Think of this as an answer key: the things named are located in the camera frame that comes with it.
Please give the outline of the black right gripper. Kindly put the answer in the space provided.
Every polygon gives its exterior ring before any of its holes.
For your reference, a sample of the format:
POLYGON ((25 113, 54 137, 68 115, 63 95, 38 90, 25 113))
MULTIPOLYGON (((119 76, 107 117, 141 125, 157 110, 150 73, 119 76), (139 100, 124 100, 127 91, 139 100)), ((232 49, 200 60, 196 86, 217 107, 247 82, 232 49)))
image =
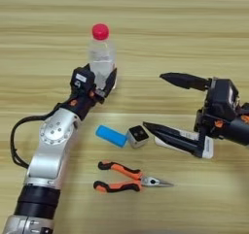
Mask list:
POLYGON ((225 139, 242 146, 249 145, 249 103, 239 105, 238 90, 230 79, 208 79, 210 86, 203 107, 196 112, 194 131, 197 140, 184 137, 176 129, 143 122, 164 143, 202 158, 205 138, 225 139))

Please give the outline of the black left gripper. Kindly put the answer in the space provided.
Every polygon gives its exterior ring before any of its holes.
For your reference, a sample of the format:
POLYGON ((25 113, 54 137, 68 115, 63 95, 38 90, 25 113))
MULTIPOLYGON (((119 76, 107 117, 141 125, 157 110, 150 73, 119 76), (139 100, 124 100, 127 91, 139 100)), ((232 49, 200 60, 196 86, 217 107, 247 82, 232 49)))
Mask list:
POLYGON ((96 103, 104 103, 105 98, 115 85, 116 77, 117 69, 114 69, 107 78, 103 91, 100 89, 91 89, 89 91, 72 90, 69 99, 61 104, 61 108, 74 113, 80 120, 84 120, 89 110, 96 103))

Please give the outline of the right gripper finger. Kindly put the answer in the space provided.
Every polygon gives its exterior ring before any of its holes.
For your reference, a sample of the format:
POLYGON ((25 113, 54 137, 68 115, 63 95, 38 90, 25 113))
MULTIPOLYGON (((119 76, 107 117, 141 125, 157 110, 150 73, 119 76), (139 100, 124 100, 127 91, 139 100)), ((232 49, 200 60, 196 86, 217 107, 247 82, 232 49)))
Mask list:
POLYGON ((160 77, 165 81, 185 89, 194 88, 200 91, 210 86, 210 80, 184 73, 164 73, 160 77))

